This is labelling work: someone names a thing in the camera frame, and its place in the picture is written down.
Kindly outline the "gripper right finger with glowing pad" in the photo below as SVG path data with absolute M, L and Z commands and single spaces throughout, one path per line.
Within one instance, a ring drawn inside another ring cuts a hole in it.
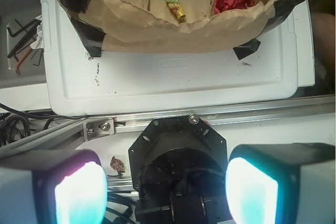
M 335 223 L 335 146 L 238 145 L 225 185 L 236 223 Z

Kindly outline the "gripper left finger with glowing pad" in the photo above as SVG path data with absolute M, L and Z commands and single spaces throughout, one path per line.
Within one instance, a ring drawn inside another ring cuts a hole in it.
M 1 157 L 1 223 L 101 223 L 107 178 L 92 150 Z

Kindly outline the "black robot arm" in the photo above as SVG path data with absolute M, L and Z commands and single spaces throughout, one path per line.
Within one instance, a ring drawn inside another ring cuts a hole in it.
M 240 144 L 200 119 L 152 121 L 128 150 L 132 200 L 92 150 L 1 155 L 1 223 L 335 223 L 335 146 Z

